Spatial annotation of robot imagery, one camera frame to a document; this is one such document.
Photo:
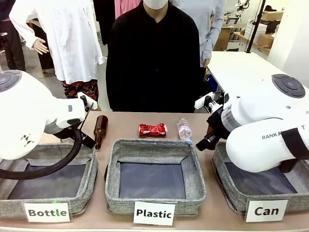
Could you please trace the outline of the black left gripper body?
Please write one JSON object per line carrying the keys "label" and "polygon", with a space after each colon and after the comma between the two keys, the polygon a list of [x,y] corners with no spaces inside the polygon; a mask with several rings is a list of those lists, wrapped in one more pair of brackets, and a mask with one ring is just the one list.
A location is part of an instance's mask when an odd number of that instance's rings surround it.
{"label": "black left gripper body", "polygon": [[89,149],[95,147],[96,142],[88,135],[84,134],[81,131],[77,132],[77,147],[80,149],[82,146],[85,146]]}

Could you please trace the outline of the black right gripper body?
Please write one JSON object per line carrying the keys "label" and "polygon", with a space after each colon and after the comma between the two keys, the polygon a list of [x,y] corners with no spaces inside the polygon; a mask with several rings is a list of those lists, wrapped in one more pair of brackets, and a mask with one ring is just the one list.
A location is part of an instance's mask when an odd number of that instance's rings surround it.
{"label": "black right gripper body", "polygon": [[208,130],[205,135],[209,145],[216,145],[220,139],[227,140],[230,132],[224,127],[219,112],[214,112],[208,119]]}

